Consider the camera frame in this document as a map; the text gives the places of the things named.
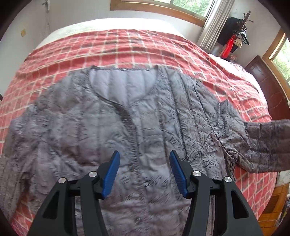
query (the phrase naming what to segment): wooden window frame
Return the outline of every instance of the wooden window frame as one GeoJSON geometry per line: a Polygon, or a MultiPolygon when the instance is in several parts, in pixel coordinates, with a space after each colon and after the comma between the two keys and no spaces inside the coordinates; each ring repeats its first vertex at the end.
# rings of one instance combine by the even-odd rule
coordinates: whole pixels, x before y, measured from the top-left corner
{"type": "Polygon", "coordinates": [[[134,10],[159,13],[204,27],[206,21],[205,17],[175,5],[168,6],[168,3],[154,0],[142,0],[142,2],[140,0],[136,0],[135,2],[132,0],[111,0],[110,10],[134,10]]]}
{"type": "Polygon", "coordinates": [[[271,46],[269,47],[269,49],[262,58],[268,65],[268,67],[271,69],[273,74],[276,76],[278,82],[280,83],[282,89],[286,94],[287,99],[290,100],[290,86],[288,85],[285,77],[272,60],[280,52],[286,40],[287,36],[285,35],[284,31],[280,29],[273,43],[271,44],[271,46]]]}

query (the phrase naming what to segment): silver bolt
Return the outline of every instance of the silver bolt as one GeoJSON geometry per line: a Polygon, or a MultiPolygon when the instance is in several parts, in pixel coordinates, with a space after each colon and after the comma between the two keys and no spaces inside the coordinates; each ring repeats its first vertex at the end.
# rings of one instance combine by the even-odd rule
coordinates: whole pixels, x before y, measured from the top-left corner
{"type": "Polygon", "coordinates": [[[58,180],[58,182],[59,182],[60,184],[63,184],[63,183],[66,182],[66,178],[62,177],[62,178],[60,178],[60,179],[58,180]]]}
{"type": "Polygon", "coordinates": [[[227,183],[230,183],[230,182],[232,182],[232,179],[231,179],[231,177],[228,177],[228,176],[227,176],[227,177],[225,177],[225,178],[224,178],[224,180],[225,180],[227,183]]]}
{"type": "Polygon", "coordinates": [[[92,171],[89,173],[90,177],[96,177],[98,175],[98,173],[96,171],[92,171]]]}
{"type": "Polygon", "coordinates": [[[194,176],[196,176],[196,177],[201,176],[201,173],[200,173],[200,171],[198,171],[198,170],[192,172],[192,174],[193,174],[194,176]]]}

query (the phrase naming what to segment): white curtain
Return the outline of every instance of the white curtain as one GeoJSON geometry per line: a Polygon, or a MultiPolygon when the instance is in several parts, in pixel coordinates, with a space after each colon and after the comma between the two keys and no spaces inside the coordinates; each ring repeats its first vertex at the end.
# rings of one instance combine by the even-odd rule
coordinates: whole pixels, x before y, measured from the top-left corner
{"type": "Polygon", "coordinates": [[[197,45],[211,52],[228,19],[235,0],[214,0],[197,45]]]}

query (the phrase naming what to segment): white wall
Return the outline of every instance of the white wall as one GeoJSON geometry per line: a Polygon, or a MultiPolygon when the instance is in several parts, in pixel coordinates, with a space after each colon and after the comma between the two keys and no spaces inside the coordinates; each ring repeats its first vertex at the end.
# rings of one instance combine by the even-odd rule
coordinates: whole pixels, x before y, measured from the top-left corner
{"type": "Polygon", "coordinates": [[[0,94],[4,95],[25,58],[47,36],[42,0],[32,0],[13,20],[0,41],[0,94]],[[26,36],[20,32],[25,29],[26,36]]]}
{"type": "Polygon", "coordinates": [[[198,40],[202,27],[178,18],[141,11],[110,11],[110,0],[51,0],[49,19],[51,30],[83,21],[101,18],[135,17],[160,19],[172,24],[192,42],[198,40]]]}
{"type": "Polygon", "coordinates": [[[250,20],[247,22],[247,38],[250,46],[243,44],[234,54],[238,63],[243,67],[248,65],[257,55],[263,56],[275,39],[280,25],[272,14],[257,0],[235,0],[230,17],[242,19],[243,13],[251,11],[250,20]]]}

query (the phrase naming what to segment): bedspread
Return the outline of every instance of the bedspread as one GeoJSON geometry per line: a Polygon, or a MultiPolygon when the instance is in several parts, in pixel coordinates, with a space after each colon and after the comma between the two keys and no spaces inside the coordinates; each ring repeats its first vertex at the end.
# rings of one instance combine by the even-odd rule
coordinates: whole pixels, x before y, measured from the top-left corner
{"type": "MultiPolygon", "coordinates": [[[[34,50],[10,83],[0,106],[0,153],[11,119],[51,84],[68,72],[91,65],[101,67],[152,67],[167,65],[199,78],[219,101],[228,99],[245,121],[268,122],[267,105],[256,88],[220,66],[190,41],[176,35],[142,30],[107,30],[72,35],[34,50]]],[[[276,173],[249,174],[235,169],[236,184],[259,217],[266,207],[276,173]]],[[[34,215],[33,201],[25,192],[11,224],[26,235],[34,215]]]]}

